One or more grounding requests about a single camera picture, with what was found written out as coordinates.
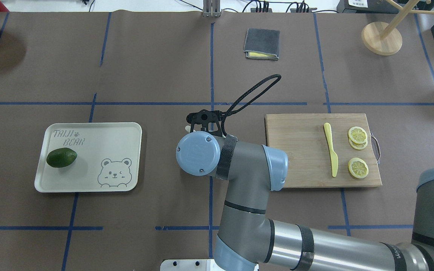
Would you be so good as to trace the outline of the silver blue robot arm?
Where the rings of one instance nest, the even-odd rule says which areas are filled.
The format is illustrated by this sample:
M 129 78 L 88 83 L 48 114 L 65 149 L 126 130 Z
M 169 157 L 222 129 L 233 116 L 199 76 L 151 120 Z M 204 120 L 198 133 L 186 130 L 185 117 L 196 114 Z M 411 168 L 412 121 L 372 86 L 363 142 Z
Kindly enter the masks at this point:
M 285 188 L 270 194 L 267 214 L 369 241 L 408 242 L 419 175 L 434 168 L 434 106 L 337 106 L 365 113 L 381 147 L 381 187 Z

